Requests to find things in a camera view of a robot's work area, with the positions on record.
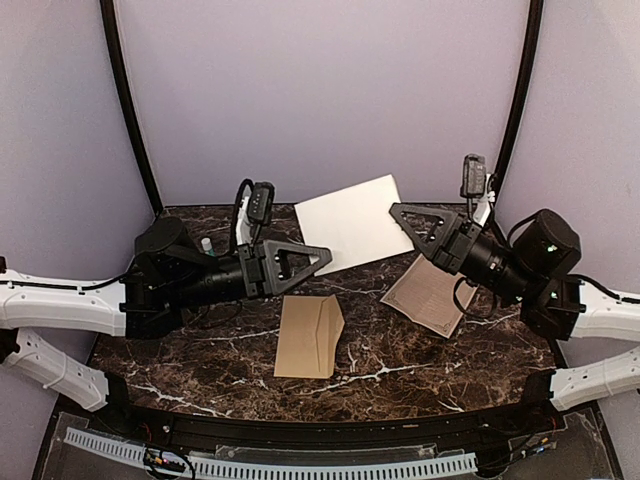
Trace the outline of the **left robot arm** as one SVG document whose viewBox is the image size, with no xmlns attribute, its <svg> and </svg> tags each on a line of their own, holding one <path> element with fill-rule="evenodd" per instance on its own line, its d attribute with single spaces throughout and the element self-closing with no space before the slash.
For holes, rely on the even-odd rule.
<svg viewBox="0 0 640 480">
<path fill-rule="evenodd" d="M 200 307 L 280 296 L 332 260 L 326 247 L 264 240 L 226 255 L 201 252 L 176 217 L 157 220 L 134 242 L 128 271 L 77 282 L 1 269 L 1 363 L 89 412 L 120 436 L 141 427 L 126 381 L 83 365 L 45 342 L 38 328 L 84 330 L 128 339 L 162 338 Z"/>
</svg>

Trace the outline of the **brown paper envelope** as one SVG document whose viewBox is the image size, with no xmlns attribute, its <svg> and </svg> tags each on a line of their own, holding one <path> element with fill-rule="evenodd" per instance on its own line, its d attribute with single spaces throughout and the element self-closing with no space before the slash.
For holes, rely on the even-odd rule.
<svg viewBox="0 0 640 480">
<path fill-rule="evenodd" d="M 335 295 L 285 296 L 274 376 L 329 379 L 345 322 Z"/>
</svg>

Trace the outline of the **beige ornate letter sheet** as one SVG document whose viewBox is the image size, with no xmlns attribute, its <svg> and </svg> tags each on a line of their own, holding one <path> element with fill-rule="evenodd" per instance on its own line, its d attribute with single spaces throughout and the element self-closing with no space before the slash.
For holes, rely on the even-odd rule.
<svg viewBox="0 0 640 480">
<path fill-rule="evenodd" d="M 389 214 L 400 201 L 392 175 L 386 175 L 295 205 L 304 243 L 331 250 L 327 275 L 407 253 L 409 237 Z"/>
</svg>

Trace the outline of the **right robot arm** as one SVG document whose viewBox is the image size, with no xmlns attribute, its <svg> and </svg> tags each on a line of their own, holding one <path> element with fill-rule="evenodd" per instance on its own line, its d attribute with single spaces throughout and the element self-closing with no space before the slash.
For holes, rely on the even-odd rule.
<svg viewBox="0 0 640 480">
<path fill-rule="evenodd" d="M 639 341 L 638 298 L 574 272 L 580 237 L 556 212 L 541 209 L 521 221 L 524 230 L 511 245 L 492 239 L 471 217 L 446 209 L 395 203 L 389 213 L 433 266 L 486 288 L 494 306 L 519 306 L 521 321 L 538 336 Z M 547 420 L 548 403 L 566 411 L 638 387 L 638 348 L 537 372 L 527 378 L 510 424 L 530 434 Z"/>
</svg>

